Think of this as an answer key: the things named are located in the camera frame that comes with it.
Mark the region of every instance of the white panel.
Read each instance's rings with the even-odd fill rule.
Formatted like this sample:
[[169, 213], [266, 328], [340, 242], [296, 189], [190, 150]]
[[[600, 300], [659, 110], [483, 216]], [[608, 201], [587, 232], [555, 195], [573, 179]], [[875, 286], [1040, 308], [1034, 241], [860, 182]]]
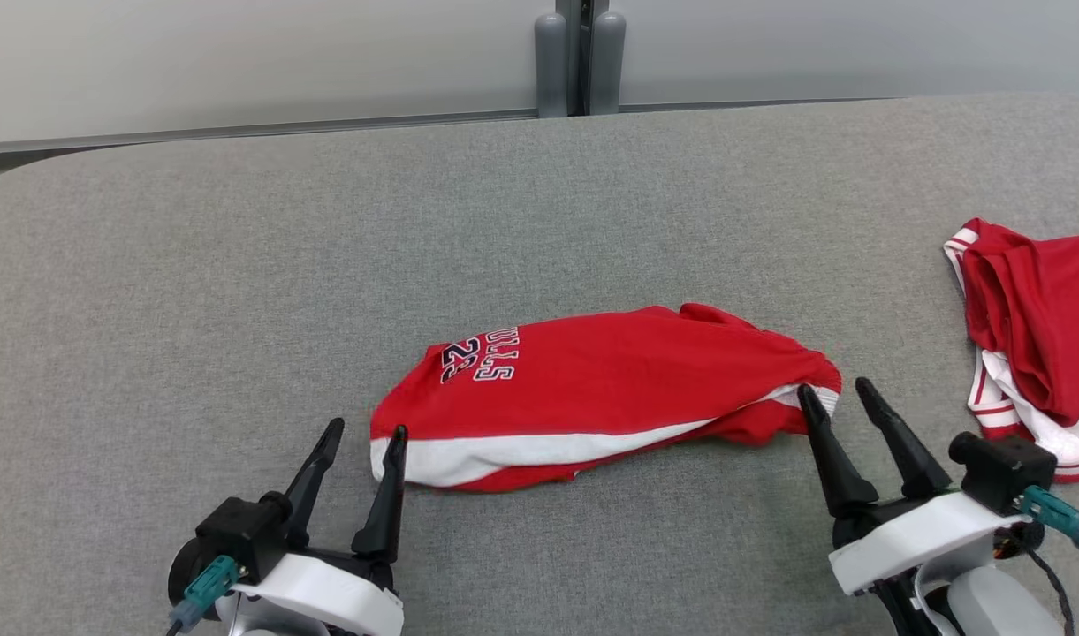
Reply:
[[612, 0], [622, 104], [1079, 93], [1079, 0]]
[[534, 108], [555, 0], [0, 0], [0, 141]]

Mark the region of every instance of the folded red garment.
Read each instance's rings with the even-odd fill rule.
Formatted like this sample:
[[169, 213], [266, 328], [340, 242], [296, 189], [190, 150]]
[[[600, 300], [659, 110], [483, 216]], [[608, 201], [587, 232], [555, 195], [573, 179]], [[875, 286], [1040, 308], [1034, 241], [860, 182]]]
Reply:
[[953, 241], [968, 335], [1007, 354], [1023, 397], [1063, 425], [1077, 422], [1079, 236], [1032, 241], [974, 218]]
[[801, 383], [833, 412], [823, 354], [713, 307], [561, 317], [429, 347], [373, 415], [370, 462], [381, 478], [405, 424], [406, 479], [514, 490], [682, 439], [805, 434]]

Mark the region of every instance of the white fabric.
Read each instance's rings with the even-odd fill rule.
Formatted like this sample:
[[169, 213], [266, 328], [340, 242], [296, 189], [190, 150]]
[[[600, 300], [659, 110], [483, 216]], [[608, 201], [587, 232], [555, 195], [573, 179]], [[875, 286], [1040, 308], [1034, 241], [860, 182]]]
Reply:
[[[979, 234], [964, 228], [944, 243], [944, 254], [955, 269], [959, 288], [965, 294], [960, 260], [968, 246], [978, 240]], [[975, 370], [968, 407], [984, 430], [1019, 423], [1027, 427], [1038, 446], [1057, 457], [1061, 474], [1079, 474], [1079, 420], [1073, 427], [1061, 427], [1051, 416], [1023, 397], [1014, 383], [1007, 355], [1002, 352], [975, 347]]]
[[[811, 385], [827, 412], [833, 415], [837, 392]], [[781, 385], [753, 402], [774, 400], [798, 408], [798, 385]], [[611, 458], [698, 430], [716, 418], [659, 427], [634, 434], [511, 434], [451, 439], [410, 439], [406, 447], [406, 479], [449, 488], [484, 478], [505, 466], [546, 466]], [[382, 458], [390, 439], [370, 439], [373, 478], [382, 478]]]

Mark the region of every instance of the clothing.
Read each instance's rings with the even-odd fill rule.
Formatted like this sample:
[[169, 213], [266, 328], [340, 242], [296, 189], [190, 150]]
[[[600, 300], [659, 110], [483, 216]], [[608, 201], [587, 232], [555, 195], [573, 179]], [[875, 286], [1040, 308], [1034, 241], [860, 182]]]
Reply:
[[842, 376], [823, 354], [713, 307], [532, 323], [429, 347], [373, 415], [370, 460], [381, 478], [405, 424], [406, 479], [511, 490], [681, 439], [805, 434], [803, 382], [832, 414]]
[[1032, 241], [972, 218], [944, 245], [967, 302], [968, 406], [987, 437], [1020, 434], [1079, 481], [1079, 236]]

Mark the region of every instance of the teal cable connector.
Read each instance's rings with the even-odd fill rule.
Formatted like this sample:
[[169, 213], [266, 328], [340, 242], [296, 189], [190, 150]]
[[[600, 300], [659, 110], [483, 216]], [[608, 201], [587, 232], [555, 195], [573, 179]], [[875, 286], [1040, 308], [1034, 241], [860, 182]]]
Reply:
[[1023, 491], [1019, 510], [1068, 537], [1074, 546], [1079, 549], [1079, 510], [1071, 504], [1065, 503], [1046, 488], [1032, 486]]
[[185, 588], [185, 599], [170, 610], [170, 634], [193, 631], [201, 617], [210, 605], [236, 584], [241, 579], [241, 568], [229, 556], [218, 556], [208, 564], [197, 579]]

